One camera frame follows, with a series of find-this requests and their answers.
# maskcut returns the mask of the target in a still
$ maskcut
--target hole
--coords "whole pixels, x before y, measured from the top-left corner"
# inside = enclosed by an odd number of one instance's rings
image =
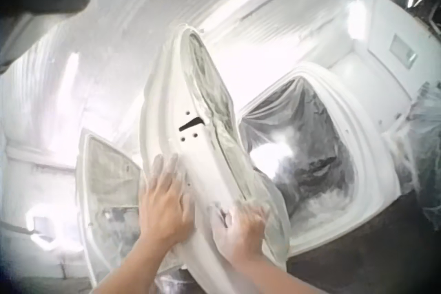
[[[179,132],[182,132],[186,129],[189,129],[190,127],[195,127],[196,125],[199,125],[199,124],[205,125],[203,119],[200,117],[193,118],[190,122],[188,122],[187,124],[184,124],[182,127],[180,127]]]

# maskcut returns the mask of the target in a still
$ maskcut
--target ceiling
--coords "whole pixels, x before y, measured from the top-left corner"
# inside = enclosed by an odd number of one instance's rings
[[[0,80],[8,144],[74,162],[81,128],[139,149],[137,118],[149,70],[173,26],[203,32],[240,109],[295,63],[329,66],[351,47],[354,0],[91,0],[22,56]]]

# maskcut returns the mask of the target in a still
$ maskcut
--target left hand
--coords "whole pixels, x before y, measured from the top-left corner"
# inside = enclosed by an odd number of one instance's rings
[[[167,253],[175,244],[188,239],[194,228],[194,202],[183,193],[185,172],[177,167],[173,155],[164,166],[164,158],[154,159],[153,171],[139,198],[140,241]]]

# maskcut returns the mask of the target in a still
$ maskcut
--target hand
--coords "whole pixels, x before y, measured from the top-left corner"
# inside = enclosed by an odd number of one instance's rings
[[[262,207],[237,204],[224,217],[213,208],[213,238],[222,256],[239,271],[263,257],[262,242],[268,215]]]
[[[164,158],[158,155],[139,198],[140,241],[164,254],[188,239],[194,228],[194,203],[188,193],[183,193],[185,172],[177,162],[175,154],[164,167]]]

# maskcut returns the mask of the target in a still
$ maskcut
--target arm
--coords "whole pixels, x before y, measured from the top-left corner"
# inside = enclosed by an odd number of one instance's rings
[[[262,252],[267,213],[262,208],[238,204],[225,217],[212,213],[213,237],[220,253],[233,268],[251,280],[264,294],[318,294],[273,265]]]
[[[94,293],[147,293],[167,252],[185,241],[194,226],[190,196],[183,192],[185,174],[176,170],[177,156],[164,169],[162,156],[153,164],[152,178],[140,193],[141,235],[121,267],[107,276]]]

